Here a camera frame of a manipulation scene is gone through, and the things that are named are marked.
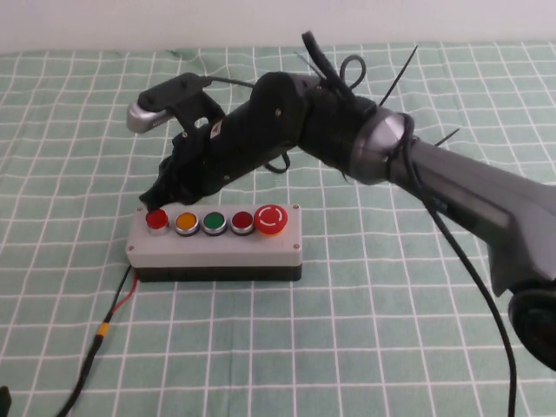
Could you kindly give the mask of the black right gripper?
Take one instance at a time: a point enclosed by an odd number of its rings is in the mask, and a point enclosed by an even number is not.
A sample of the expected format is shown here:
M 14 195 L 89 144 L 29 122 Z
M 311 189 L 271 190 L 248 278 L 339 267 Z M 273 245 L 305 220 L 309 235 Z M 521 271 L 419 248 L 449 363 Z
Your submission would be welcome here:
M 195 204 L 288 151 L 286 111 L 244 104 L 190 136 L 178 135 L 158 166 L 158 177 L 139 196 L 145 207 Z

